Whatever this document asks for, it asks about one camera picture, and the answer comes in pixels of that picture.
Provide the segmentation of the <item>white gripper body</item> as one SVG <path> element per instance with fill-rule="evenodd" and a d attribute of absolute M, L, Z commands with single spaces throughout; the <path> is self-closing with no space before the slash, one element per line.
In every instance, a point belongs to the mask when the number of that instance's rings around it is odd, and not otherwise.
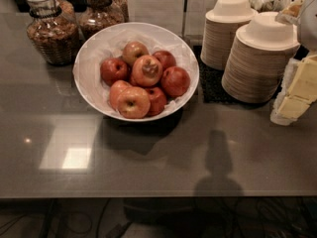
<path fill-rule="evenodd" d="M 275 21 L 296 26 L 298 42 L 310 53 L 317 52 L 317 0 L 294 0 Z"/>

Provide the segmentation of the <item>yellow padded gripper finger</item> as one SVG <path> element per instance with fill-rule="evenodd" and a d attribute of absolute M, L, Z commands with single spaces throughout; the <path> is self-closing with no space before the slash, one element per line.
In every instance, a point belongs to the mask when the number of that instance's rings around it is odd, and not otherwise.
<path fill-rule="evenodd" d="M 290 59 L 274 100 L 270 121 L 288 126 L 298 120 L 317 100 L 317 55 Z"/>

